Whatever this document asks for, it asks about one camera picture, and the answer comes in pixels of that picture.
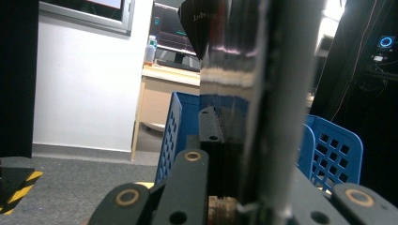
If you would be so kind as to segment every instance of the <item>monitor screen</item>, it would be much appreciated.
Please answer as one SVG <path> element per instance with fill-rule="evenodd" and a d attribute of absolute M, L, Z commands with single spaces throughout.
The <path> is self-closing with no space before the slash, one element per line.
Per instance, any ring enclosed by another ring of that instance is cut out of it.
<path fill-rule="evenodd" d="M 176 7 L 154 3 L 149 35 L 157 38 L 161 49 L 196 56 L 177 11 Z"/>

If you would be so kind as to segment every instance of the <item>glowing blue light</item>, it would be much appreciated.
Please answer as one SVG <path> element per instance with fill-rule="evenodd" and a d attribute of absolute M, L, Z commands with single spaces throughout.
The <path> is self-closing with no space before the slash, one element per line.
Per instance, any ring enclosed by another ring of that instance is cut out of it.
<path fill-rule="evenodd" d="M 379 45 L 383 48 L 388 48 L 392 45 L 393 39 L 391 37 L 383 37 L 381 38 Z"/>

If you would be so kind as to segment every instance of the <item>bottle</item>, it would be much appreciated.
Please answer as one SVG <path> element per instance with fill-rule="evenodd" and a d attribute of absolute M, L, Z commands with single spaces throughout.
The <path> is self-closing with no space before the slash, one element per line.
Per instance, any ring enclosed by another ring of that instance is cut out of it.
<path fill-rule="evenodd" d="M 154 36 L 149 36 L 148 44 L 145 49 L 144 66 L 152 67 L 153 61 L 155 60 L 157 41 Z"/>

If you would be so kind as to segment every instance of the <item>white wall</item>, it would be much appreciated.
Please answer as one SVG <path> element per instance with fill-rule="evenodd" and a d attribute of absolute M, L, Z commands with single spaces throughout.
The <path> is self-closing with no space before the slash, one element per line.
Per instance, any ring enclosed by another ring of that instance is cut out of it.
<path fill-rule="evenodd" d="M 34 143 L 130 151 L 152 2 L 131 37 L 39 17 Z"/>

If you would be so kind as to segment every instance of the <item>computer monitor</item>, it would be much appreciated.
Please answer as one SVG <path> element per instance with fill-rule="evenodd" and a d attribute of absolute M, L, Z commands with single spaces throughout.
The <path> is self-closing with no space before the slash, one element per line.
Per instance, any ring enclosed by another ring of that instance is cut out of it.
<path fill-rule="evenodd" d="M 196 58 L 196 53 L 181 25 L 178 17 L 178 8 L 166 6 L 160 3 L 154 3 L 152 8 L 152 20 L 149 35 L 155 36 L 158 41 L 158 48 L 176 53 L 174 62 L 164 62 L 164 66 L 183 68 L 188 70 L 198 70 L 183 65 L 185 56 Z"/>

